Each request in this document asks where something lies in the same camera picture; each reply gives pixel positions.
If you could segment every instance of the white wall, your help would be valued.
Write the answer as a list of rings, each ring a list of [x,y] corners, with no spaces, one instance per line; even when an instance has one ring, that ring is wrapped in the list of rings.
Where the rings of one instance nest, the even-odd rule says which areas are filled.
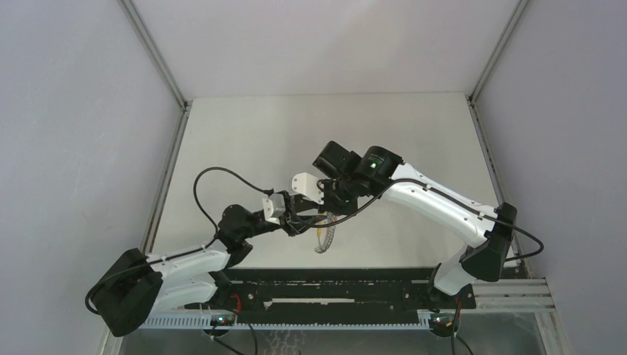
[[[479,106],[575,354],[626,348],[625,18],[622,0],[532,2]]]
[[[116,1],[2,1],[0,28],[0,352],[94,354],[83,297],[140,244],[178,108]]]
[[[517,0],[135,0],[189,99],[470,94]]]

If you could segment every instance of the gray wall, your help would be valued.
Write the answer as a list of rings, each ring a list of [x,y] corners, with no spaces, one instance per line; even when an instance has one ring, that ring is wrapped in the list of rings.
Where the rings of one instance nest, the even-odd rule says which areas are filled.
[[[532,2],[479,103],[575,354],[626,346],[626,18],[623,0]]]
[[[83,297],[140,244],[178,108],[116,1],[2,1],[0,28],[0,352],[94,354]]]

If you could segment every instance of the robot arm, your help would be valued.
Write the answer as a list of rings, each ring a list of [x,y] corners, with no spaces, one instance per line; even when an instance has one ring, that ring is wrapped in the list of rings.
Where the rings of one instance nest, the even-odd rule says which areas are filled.
[[[301,234],[317,227],[325,217],[298,215],[300,212],[332,212],[347,219],[378,198],[421,212],[468,245],[435,269],[428,295],[433,302],[455,296],[474,280],[500,278],[512,230],[495,221],[514,223],[516,210],[511,205],[504,203],[494,209],[469,200],[378,146],[370,147],[362,158],[331,141],[313,165],[328,178],[296,175],[292,179],[294,194],[269,195],[261,211],[228,206],[215,236],[226,252],[210,249],[210,243],[170,255],[144,256],[131,249],[90,290],[86,305],[90,308],[89,301],[94,304],[97,311],[91,310],[103,317],[115,336],[128,334],[150,314],[215,300],[224,278],[221,270],[240,263],[252,250],[246,239],[278,229],[291,236]],[[364,196],[373,199],[358,208],[357,199]]]

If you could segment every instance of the black cable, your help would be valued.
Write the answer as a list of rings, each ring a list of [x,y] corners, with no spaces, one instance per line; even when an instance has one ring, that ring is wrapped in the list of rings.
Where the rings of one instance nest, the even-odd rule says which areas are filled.
[[[222,345],[223,347],[229,349],[230,351],[233,351],[234,353],[236,353],[237,355],[245,355],[243,352],[238,351],[237,349],[233,348],[232,346],[230,346],[229,344],[223,342],[222,340],[220,340],[219,338],[214,337],[212,339],[213,341],[215,341],[216,343]]]
[[[544,250],[544,243],[542,243],[541,240],[539,240],[536,236],[534,236],[533,234],[529,233],[528,231],[526,231],[526,230],[524,230],[524,229],[522,229],[522,228],[520,228],[518,226],[515,226],[515,225],[513,225],[511,223],[508,223],[508,222],[505,222],[505,221],[502,221],[502,220],[497,220],[496,218],[492,218],[490,216],[484,216],[484,218],[487,219],[487,220],[491,220],[492,222],[499,223],[499,224],[501,224],[503,226],[510,227],[511,229],[517,231],[518,233],[521,233],[525,237],[528,237],[529,239],[533,240],[534,242],[536,242],[538,244],[538,250],[536,250],[534,252],[531,252],[531,253],[528,253],[528,254],[518,255],[516,257],[508,257],[507,259],[505,259],[506,262],[507,261],[513,261],[513,260],[526,259],[527,257],[533,257],[535,255],[540,254]]]
[[[455,309],[455,314],[453,314],[453,327],[451,328],[451,351],[453,355],[456,355],[455,352],[455,325],[457,325],[457,319],[459,318],[459,314],[461,313],[461,300],[457,301],[457,308]]]
[[[239,174],[237,174],[236,172],[227,169],[227,168],[223,168],[221,166],[212,166],[211,168],[207,168],[204,169],[203,171],[201,171],[200,173],[198,173],[198,175],[196,176],[196,179],[194,179],[194,188],[193,188],[193,192],[194,192],[194,201],[196,201],[196,206],[198,206],[198,208],[200,209],[200,211],[205,215],[205,217],[207,217],[207,219],[209,219],[209,221],[211,222],[211,224],[214,225],[214,228],[216,230],[217,233],[217,224],[215,223],[214,219],[211,218],[211,216],[209,216],[209,213],[207,213],[207,211],[205,211],[205,209],[203,208],[202,205],[200,205],[200,200],[198,200],[198,192],[197,192],[197,187],[198,187],[198,181],[200,180],[200,178],[208,173],[208,172],[212,172],[212,171],[220,171],[220,172],[227,172],[233,176],[235,176],[236,178],[240,179],[240,181],[242,181],[244,184],[246,184],[248,187],[250,187],[251,189],[261,192],[262,194],[266,194],[268,196],[272,195],[274,193],[273,189],[269,189],[269,190],[264,190],[261,189],[255,185],[253,185],[252,183],[249,183],[245,178],[241,177]]]
[[[318,190],[320,190],[320,191],[324,191],[325,190],[323,180],[316,181],[316,186],[318,187]]]
[[[414,183],[418,186],[420,186],[420,188],[422,189],[426,189],[427,188],[427,184],[420,181],[420,180],[415,180],[415,179],[398,179],[398,180],[394,180],[390,185],[386,186],[385,189],[383,189],[383,191],[381,191],[380,193],[377,194],[377,196],[371,198],[368,202],[364,203],[363,206],[359,207],[355,212],[347,215],[346,217],[342,218],[341,220],[336,220],[335,222],[331,222],[331,223],[326,223],[326,224],[311,224],[311,223],[307,223],[305,221],[299,220],[298,222],[301,223],[302,225],[311,227],[311,228],[328,228],[328,227],[332,227],[332,226],[337,226],[340,223],[344,223],[346,220],[349,220],[355,216],[357,216],[357,214],[361,213],[362,211],[364,211],[368,206],[370,206],[371,204],[374,203],[374,201],[378,200],[381,196],[383,196],[383,194],[392,186],[394,186],[397,183]],[[481,216],[482,218],[485,218],[487,220],[491,220],[494,223],[498,223],[501,224],[502,226],[506,226],[509,227],[521,234],[523,234],[524,236],[528,237],[529,239],[535,241],[538,244],[538,250],[529,253],[529,254],[524,254],[524,255],[518,255],[517,257],[510,257],[508,259],[505,259],[505,261],[512,261],[512,260],[520,260],[520,259],[525,259],[527,257],[533,257],[535,255],[540,254],[543,250],[544,250],[544,244],[542,243],[542,241],[540,241],[536,236],[534,236],[533,234],[529,233],[528,231],[515,226],[514,224],[505,222],[503,220],[498,220],[494,217],[490,217],[487,215],[481,215],[481,212],[479,210],[474,209],[473,207],[467,206],[465,203],[461,202],[460,200],[454,198],[453,196],[447,194],[446,192],[440,191],[436,188],[430,188],[429,191],[434,192],[444,198],[446,198],[447,200],[453,202],[455,205],[460,206],[461,208],[467,210],[468,212],[471,212],[473,214],[476,214],[478,216]]]
[[[109,280],[113,279],[114,277],[119,277],[119,276],[124,275],[124,274],[129,274],[129,273],[131,273],[131,271],[137,271],[137,270],[139,270],[139,269],[141,269],[141,268],[145,268],[145,267],[150,266],[150,265],[154,265],[154,264],[162,263],[163,261],[170,261],[170,260],[177,259],[177,258],[179,258],[179,257],[186,257],[187,255],[190,255],[190,254],[193,254],[193,253],[199,252],[199,251],[201,251],[201,250],[203,250],[203,249],[207,249],[208,247],[210,247],[210,246],[211,246],[211,244],[215,243],[215,241],[216,241],[216,240],[217,240],[217,239],[216,239],[216,236],[214,236],[214,237],[213,237],[213,239],[211,239],[211,241],[210,241],[209,243],[207,243],[207,244],[204,246],[204,248],[201,246],[201,247],[199,247],[199,248],[192,249],[192,250],[190,250],[190,251],[185,251],[185,252],[180,253],[180,254],[175,254],[175,255],[172,255],[172,256],[168,256],[168,257],[166,257],[166,258],[165,258],[165,260],[162,260],[162,259],[153,260],[153,261],[151,261],[150,263],[146,263],[146,264],[142,264],[142,265],[138,265],[138,266],[133,266],[133,267],[131,267],[131,268],[127,268],[127,269],[125,269],[125,270],[122,270],[122,271],[116,272],[115,274],[108,276],[106,279],[102,280],[101,282],[96,283],[96,284],[95,284],[95,285],[94,285],[94,286],[93,286],[93,287],[92,287],[92,288],[91,288],[91,289],[87,292],[87,295],[85,296],[85,307],[87,308],[87,310],[88,310],[88,311],[92,312],[93,314],[99,314],[99,313],[98,313],[98,310],[96,310],[95,308],[93,308],[93,307],[92,307],[92,305],[90,305],[90,304],[89,304],[89,301],[90,301],[90,300],[91,300],[91,298],[94,296],[94,294],[95,294],[96,292],[98,292],[98,291],[100,290],[100,288],[101,288],[101,287],[102,287],[105,283],[107,283]]]
[[[209,307],[216,308],[216,309],[223,309],[224,311],[229,311],[229,312],[235,314],[238,317],[240,315],[240,312],[235,311],[234,309],[222,307],[221,305],[209,305]],[[254,341],[254,344],[255,344],[255,355],[257,355],[257,353],[259,352],[259,342],[257,340],[257,333],[255,333],[254,328],[251,325],[251,323],[246,322],[245,320],[243,320],[242,322],[244,324],[246,324],[251,329],[251,333],[253,334],[253,341]],[[217,327],[217,325],[214,325],[214,327],[209,331],[209,336],[211,336],[211,334],[213,333],[213,331],[215,330],[216,327]]]
[[[302,219],[302,218],[301,218],[301,217],[300,217],[300,216],[296,213],[296,206],[294,205],[294,199],[293,199],[293,198],[290,198],[290,209],[291,209],[291,212],[292,212],[292,213],[290,213],[289,215],[290,215],[290,216],[294,216],[294,218],[296,219],[296,221],[297,221],[298,223],[304,224],[304,225],[305,225],[305,227],[307,227],[307,226],[310,224],[310,223],[305,222],[305,221],[304,221],[304,220],[303,220],[303,219]],[[287,223],[287,224],[288,224],[288,226],[290,226],[290,227],[292,228],[292,230],[293,230],[293,231],[295,231],[297,234],[300,234],[300,233],[301,233],[301,230],[300,230],[300,229],[297,229],[295,226],[293,226],[293,224],[292,224],[292,223]]]
[[[472,350],[470,349],[470,346],[468,346],[468,343],[466,342],[466,340],[462,339],[459,335],[457,336],[457,340],[459,340],[462,344],[464,344],[464,346],[468,350],[468,354],[475,355],[475,353],[473,353]]]

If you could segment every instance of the white table surface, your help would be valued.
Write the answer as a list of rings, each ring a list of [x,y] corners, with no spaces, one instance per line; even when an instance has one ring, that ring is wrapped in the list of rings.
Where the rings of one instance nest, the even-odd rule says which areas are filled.
[[[497,206],[461,93],[197,98],[152,251],[199,245],[213,235],[192,195],[202,169],[224,166],[264,189],[288,189],[297,173],[323,177],[311,163],[329,140],[360,155],[369,146],[383,146],[426,176]],[[198,187],[216,222],[232,203],[251,211],[262,208],[260,193],[223,172],[206,174]],[[296,237],[275,231],[249,242],[254,250],[240,268],[428,267],[463,246],[443,226],[386,201],[339,225],[325,254],[313,250],[315,230]]]

